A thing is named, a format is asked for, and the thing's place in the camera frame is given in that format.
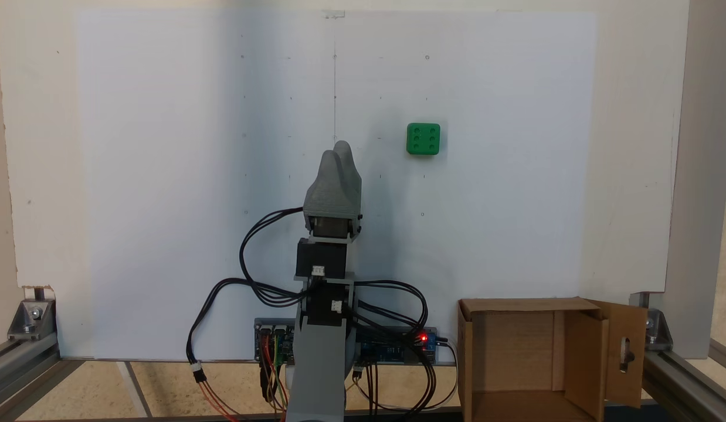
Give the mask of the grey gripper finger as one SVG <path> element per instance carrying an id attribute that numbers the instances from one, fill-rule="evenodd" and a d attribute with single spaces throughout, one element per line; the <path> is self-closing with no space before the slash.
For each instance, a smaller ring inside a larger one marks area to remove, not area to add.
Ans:
<path id="1" fill-rule="evenodd" d="M 361 214 L 361 177 L 355 166 L 351 146 L 347 141 L 337 141 L 334 152 L 341 161 L 342 191 L 350 203 L 353 216 L 359 219 Z"/>
<path id="2" fill-rule="evenodd" d="M 303 212 L 310 217 L 337 217 L 341 214 L 341 161 L 332 150 L 322 154 L 317 176 L 304 198 Z"/>

